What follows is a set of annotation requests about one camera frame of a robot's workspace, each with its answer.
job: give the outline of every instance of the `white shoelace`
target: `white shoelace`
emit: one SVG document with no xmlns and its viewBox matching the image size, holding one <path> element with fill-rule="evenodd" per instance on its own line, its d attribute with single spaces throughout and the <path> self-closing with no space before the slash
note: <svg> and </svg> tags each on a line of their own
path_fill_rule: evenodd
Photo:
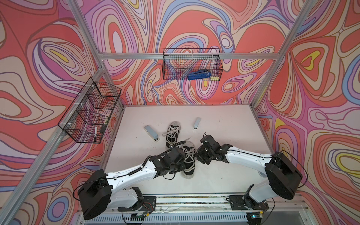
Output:
<svg viewBox="0 0 360 225">
<path fill-rule="evenodd" d="M 184 151 L 186 156 L 193 156 L 195 154 L 195 149 L 194 148 L 191 148 L 190 150 L 187 150 L 186 148 L 183 147 L 183 151 Z"/>
<path fill-rule="evenodd" d="M 176 131 L 178 131 L 178 130 L 180 130 L 179 127 L 177 127 L 177 128 L 173 128 L 173 127 L 172 127 L 172 128 L 170 128 L 170 131 L 169 131 L 169 132 L 163 133 L 162 136 L 165 137 L 165 136 L 167 136 L 168 134 L 174 135 L 174 133 L 175 133 Z"/>
</svg>

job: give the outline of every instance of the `ventilation grille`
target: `ventilation grille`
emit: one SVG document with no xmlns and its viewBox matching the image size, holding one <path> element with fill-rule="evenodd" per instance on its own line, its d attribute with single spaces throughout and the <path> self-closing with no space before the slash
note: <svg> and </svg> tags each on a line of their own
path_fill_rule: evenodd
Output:
<svg viewBox="0 0 360 225">
<path fill-rule="evenodd" d="M 126 223 L 131 222 L 130 214 L 124 215 Z M 154 213 L 146 217 L 143 223 L 169 223 L 169 222 L 247 222 L 246 212 L 222 212 L 222 213 Z M 85 221 L 85 225 L 92 224 L 124 224 L 120 214 L 102 214 L 91 220 Z"/>
</svg>

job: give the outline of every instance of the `black cable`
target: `black cable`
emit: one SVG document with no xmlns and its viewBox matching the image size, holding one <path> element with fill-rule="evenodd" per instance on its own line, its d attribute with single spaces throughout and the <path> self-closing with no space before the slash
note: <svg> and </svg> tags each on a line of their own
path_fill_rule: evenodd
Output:
<svg viewBox="0 0 360 225">
<path fill-rule="evenodd" d="M 239 203 L 237 203 L 237 202 L 232 202 L 232 201 L 230 201 L 230 198 L 225 198 L 225 201 L 229 202 L 230 204 L 237 204 L 237 205 L 240 206 L 240 207 L 243 207 L 243 206 L 244 206 L 244 205 L 241 205 L 241 204 L 239 204 Z"/>
<path fill-rule="evenodd" d="M 93 181 L 89 181 L 89 182 L 80 184 L 80 185 L 77 186 L 77 187 L 74 189 L 74 191 L 72 192 L 72 197 L 73 197 L 74 199 L 80 201 L 80 199 L 75 198 L 75 195 L 74 195 L 74 194 L 75 194 L 75 191 L 76 191 L 79 187 L 81 187 L 81 186 L 83 186 L 83 185 L 85 185 L 85 184 L 89 184 L 89 183 L 92 183 L 92 182 L 95 182 L 95 181 L 99 181 L 99 180 L 117 179 L 117 178 L 119 178 L 119 177 L 123 177 L 123 176 L 127 176 L 127 175 L 128 175 L 128 174 L 125 174 L 125 175 L 122 175 L 122 176 L 117 176 L 117 177 L 110 177 L 110 178 L 98 179 L 98 180 L 93 180 Z"/>
<path fill-rule="evenodd" d="M 301 188 L 301 187 L 303 187 L 305 184 L 306 184 L 306 182 L 307 182 L 307 179 L 309 178 L 309 175 L 307 174 L 307 171 L 306 171 L 306 169 L 301 165 L 301 163 L 299 163 L 299 161 L 297 161 L 290 153 L 288 153 L 303 169 L 304 169 L 304 171 L 305 171 L 305 173 L 306 173 L 306 179 L 305 179 L 305 182 L 300 186 L 300 187 L 298 187 L 298 188 Z"/>
<path fill-rule="evenodd" d="M 273 210 L 274 210 L 274 208 L 275 208 L 275 200 L 274 200 L 274 198 L 272 198 L 272 200 L 274 201 L 274 206 L 273 206 L 273 208 L 271 209 L 271 211 L 270 211 L 269 215 L 267 216 L 267 218 L 266 218 L 266 219 L 264 220 L 264 222 L 262 222 L 260 225 L 263 225 L 263 224 L 267 221 L 267 219 L 269 219 L 271 213 L 273 212 Z"/>
<path fill-rule="evenodd" d="M 124 219 L 124 215 L 122 214 L 122 208 L 123 208 L 123 207 L 121 207 L 121 217 L 122 217 L 122 220 L 124 221 L 124 223 L 127 225 L 127 223 L 126 223 L 126 221 L 125 221 L 125 219 Z"/>
<path fill-rule="evenodd" d="M 248 155 L 251 155 L 251 156 L 257 156 L 257 155 L 253 155 L 253 154 L 250 154 L 250 153 L 247 153 L 247 152 L 241 152 L 241 153 L 245 153 L 245 154 L 248 154 Z M 275 156 L 272 156 L 272 157 L 257 156 L 257 157 L 263 158 L 263 159 L 271 159 L 271 158 L 274 158 Z"/>
<path fill-rule="evenodd" d="M 144 161 L 144 163 L 143 163 L 143 167 L 145 166 L 145 164 L 147 163 L 147 161 L 150 159 L 150 157 L 151 157 L 151 156 L 146 157 L 146 159 L 145 159 L 145 161 Z M 74 199 L 80 201 L 80 199 L 77 199 L 77 198 L 75 197 L 75 191 L 76 191 L 79 187 L 83 186 L 84 184 L 89 184 L 89 183 L 91 183 L 91 182 L 95 182 L 95 181 L 99 181 L 99 180 L 110 180 L 110 179 L 117 179 L 117 178 L 120 178 L 120 177 L 123 177 L 123 176 L 128 176 L 128 175 L 130 176 L 130 175 L 133 175 L 134 173 L 139 172 L 140 170 L 142 170 L 142 167 L 139 167 L 139 168 L 137 168 L 136 170 L 133 170 L 133 171 L 131 171 L 130 173 L 125 174 L 125 175 L 121 175 L 121 176 L 117 176 L 117 177 L 104 178 L 104 179 L 98 179 L 98 180 L 93 180 L 93 181 L 89 181 L 89 182 L 83 183 L 83 184 L 77 186 L 77 187 L 74 189 L 74 191 L 72 192 L 72 197 L 73 197 Z"/>
<path fill-rule="evenodd" d="M 165 178 L 164 176 L 162 176 L 163 178 L 165 178 L 166 180 L 172 180 L 172 179 L 174 179 L 175 178 L 175 175 L 176 175 L 176 173 L 174 173 L 174 176 L 171 178 L 171 179 L 169 179 L 169 178 Z"/>
<path fill-rule="evenodd" d="M 164 154 L 170 152 L 174 147 L 181 145 L 181 144 L 185 144 L 186 141 L 179 141 L 178 143 L 175 143 L 170 149 L 166 150 L 165 152 L 161 153 L 159 156 L 163 156 Z"/>
</svg>

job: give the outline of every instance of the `red wire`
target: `red wire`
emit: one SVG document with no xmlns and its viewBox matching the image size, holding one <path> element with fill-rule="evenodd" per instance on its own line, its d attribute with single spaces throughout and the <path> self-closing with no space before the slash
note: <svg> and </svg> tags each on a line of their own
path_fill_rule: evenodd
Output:
<svg viewBox="0 0 360 225">
<path fill-rule="evenodd" d="M 144 203 L 143 203 L 143 206 L 145 206 L 145 208 L 147 208 L 149 210 L 149 212 L 150 212 L 150 209 L 148 207 L 146 207 L 146 205 Z"/>
<path fill-rule="evenodd" d="M 154 211 L 153 210 L 153 206 L 150 204 L 150 203 L 148 203 L 149 205 L 150 205 L 150 207 L 151 207 L 151 211 Z"/>
</svg>

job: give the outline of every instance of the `white table surface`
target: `white table surface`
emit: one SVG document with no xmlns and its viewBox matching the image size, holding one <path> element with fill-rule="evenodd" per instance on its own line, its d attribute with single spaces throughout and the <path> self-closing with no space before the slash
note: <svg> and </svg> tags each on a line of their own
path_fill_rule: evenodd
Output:
<svg viewBox="0 0 360 225">
<path fill-rule="evenodd" d="M 201 121 L 194 130 L 197 117 Z M 220 145 L 227 143 L 247 151 L 270 153 L 248 105 L 126 107 L 105 172 L 139 165 L 148 155 L 165 151 L 165 137 L 161 134 L 172 121 L 178 121 L 181 126 L 178 141 L 190 138 L 196 149 L 206 132 Z M 146 133 L 146 125 L 158 133 L 158 142 Z M 179 172 L 173 180 L 157 177 L 133 186 L 139 187 L 143 194 L 233 193 L 245 192 L 251 184 L 262 180 L 256 170 L 241 165 L 212 161 L 207 166 L 196 161 L 192 179 L 183 178 Z"/>
</svg>

